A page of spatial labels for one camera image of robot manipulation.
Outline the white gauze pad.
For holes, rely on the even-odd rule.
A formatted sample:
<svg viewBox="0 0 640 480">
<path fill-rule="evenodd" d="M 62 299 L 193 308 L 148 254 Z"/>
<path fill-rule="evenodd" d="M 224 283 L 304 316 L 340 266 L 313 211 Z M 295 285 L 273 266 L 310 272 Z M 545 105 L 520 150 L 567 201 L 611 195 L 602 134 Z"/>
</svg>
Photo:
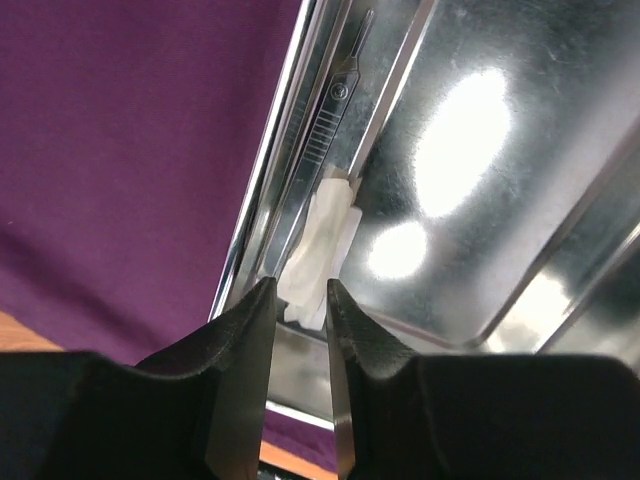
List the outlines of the white gauze pad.
<svg viewBox="0 0 640 480">
<path fill-rule="evenodd" d="M 349 181 L 341 178 L 322 180 L 312 195 L 300 240 L 277 283 L 286 322 L 311 331 L 323 328 L 327 281 L 339 276 L 362 218 L 354 197 Z"/>
</svg>

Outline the steel instrument tray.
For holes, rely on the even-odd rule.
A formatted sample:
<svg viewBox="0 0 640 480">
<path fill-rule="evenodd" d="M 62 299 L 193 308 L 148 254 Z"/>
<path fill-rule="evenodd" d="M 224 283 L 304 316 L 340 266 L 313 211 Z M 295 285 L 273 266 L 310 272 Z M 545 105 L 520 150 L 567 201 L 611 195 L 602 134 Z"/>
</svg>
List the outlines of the steel instrument tray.
<svg viewBox="0 0 640 480">
<path fill-rule="evenodd" d="M 360 79 L 283 254 L 293 156 L 353 6 Z M 424 353 L 639 365 L 639 5 L 304 1 L 211 312 L 279 276 L 325 176 L 362 218 L 339 279 Z"/>
</svg>

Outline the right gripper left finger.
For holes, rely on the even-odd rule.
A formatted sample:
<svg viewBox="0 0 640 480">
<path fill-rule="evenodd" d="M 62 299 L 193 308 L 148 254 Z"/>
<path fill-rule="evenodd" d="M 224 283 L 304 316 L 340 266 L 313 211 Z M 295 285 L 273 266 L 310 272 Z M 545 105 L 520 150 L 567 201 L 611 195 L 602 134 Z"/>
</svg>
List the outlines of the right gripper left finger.
<svg viewBox="0 0 640 480">
<path fill-rule="evenodd" d="M 135 366 L 94 352 L 1 356 L 5 479 L 253 479 L 276 283 Z"/>
</svg>

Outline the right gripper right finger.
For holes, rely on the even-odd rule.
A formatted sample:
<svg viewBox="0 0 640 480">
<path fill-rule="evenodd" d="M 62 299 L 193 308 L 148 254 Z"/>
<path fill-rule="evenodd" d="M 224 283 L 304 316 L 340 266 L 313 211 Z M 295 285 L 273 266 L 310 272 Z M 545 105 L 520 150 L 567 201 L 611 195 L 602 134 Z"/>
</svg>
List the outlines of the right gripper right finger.
<svg viewBox="0 0 640 480">
<path fill-rule="evenodd" d="M 327 284 L 342 479 L 635 479 L 639 381 L 592 355 L 422 355 Z"/>
</svg>

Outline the purple surgical wrap cloth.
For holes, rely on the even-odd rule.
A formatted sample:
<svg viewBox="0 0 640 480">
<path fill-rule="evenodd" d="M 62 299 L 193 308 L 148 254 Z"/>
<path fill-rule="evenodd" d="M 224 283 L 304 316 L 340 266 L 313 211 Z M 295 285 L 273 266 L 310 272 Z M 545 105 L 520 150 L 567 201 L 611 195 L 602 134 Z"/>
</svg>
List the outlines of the purple surgical wrap cloth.
<svg viewBox="0 0 640 480">
<path fill-rule="evenodd" d="M 219 286 L 299 1 L 1 5 L 1 309 L 135 366 Z"/>
</svg>

